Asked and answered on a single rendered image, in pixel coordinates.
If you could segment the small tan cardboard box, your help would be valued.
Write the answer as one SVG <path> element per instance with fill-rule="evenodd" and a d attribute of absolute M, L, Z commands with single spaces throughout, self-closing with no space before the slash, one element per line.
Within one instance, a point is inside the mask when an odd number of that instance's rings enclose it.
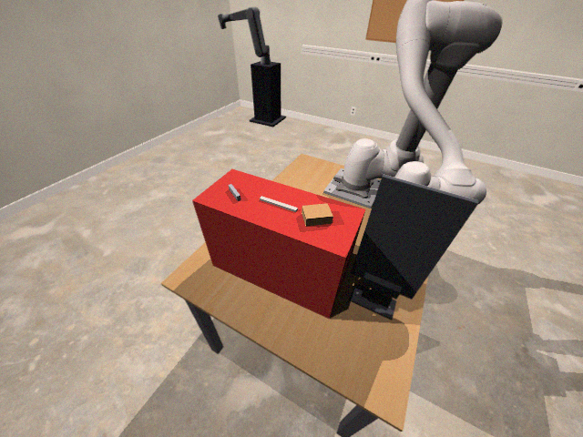
<path fill-rule="evenodd" d="M 332 224 L 333 215 L 328 203 L 302 206 L 305 226 Z"/>

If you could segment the red tool chest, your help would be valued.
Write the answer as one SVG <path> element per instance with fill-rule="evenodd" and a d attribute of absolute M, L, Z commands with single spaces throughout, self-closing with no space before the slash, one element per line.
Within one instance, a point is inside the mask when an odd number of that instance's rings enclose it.
<path fill-rule="evenodd" d="M 192 202 L 213 266 L 330 318 L 364 208 L 235 169 Z M 302 206 L 325 203 L 332 224 L 305 226 Z"/>

